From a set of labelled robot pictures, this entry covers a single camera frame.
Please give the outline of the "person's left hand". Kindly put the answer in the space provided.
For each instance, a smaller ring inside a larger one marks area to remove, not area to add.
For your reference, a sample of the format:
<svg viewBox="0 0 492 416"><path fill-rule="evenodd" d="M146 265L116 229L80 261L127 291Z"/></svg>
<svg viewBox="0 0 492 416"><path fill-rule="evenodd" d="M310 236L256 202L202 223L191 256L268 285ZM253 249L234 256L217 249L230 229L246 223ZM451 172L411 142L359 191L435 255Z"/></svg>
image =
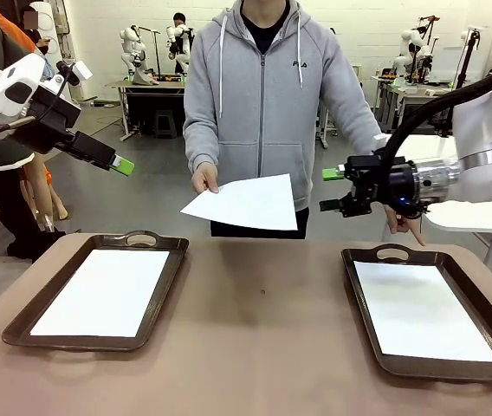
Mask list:
<svg viewBox="0 0 492 416"><path fill-rule="evenodd" d="M411 233L421 246L425 246L419 219L409 219L401 216L388 205L384 205L384 210L391 234Z"/></svg>

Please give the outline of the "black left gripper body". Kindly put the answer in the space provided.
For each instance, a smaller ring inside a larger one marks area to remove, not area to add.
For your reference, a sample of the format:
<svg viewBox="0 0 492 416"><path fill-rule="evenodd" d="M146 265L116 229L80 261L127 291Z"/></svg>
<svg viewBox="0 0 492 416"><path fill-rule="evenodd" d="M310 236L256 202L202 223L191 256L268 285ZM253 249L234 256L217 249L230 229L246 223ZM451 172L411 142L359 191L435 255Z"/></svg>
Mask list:
<svg viewBox="0 0 492 416"><path fill-rule="evenodd" d="M26 115L35 120L17 128L10 136L31 150L46 154L52 149L60 150L76 159L109 170L115 150L77 131L70 131L81 109L72 102L57 97L44 86L39 86L27 106Z"/></svg>

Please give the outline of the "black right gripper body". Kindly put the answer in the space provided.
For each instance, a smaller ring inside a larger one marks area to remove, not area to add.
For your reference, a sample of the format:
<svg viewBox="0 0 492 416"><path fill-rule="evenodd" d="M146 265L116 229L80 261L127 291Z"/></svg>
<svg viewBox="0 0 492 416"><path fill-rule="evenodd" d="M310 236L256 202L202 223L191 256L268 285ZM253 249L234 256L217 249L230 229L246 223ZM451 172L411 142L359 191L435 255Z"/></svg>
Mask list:
<svg viewBox="0 0 492 416"><path fill-rule="evenodd" d="M369 205L380 202L399 213L416 212L415 165L394 157L390 168L384 164L385 149L353 157L353 198Z"/></svg>

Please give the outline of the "person's right hand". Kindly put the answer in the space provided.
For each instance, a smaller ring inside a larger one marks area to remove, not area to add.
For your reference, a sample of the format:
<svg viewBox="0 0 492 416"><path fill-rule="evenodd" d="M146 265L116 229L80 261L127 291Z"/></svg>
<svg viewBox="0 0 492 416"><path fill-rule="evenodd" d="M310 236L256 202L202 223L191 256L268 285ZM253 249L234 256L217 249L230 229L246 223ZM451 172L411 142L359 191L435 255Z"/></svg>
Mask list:
<svg viewBox="0 0 492 416"><path fill-rule="evenodd" d="M203 162L197 166L191 181L197 194L205 191L218 193L217 167L209 162Z"/></svg>

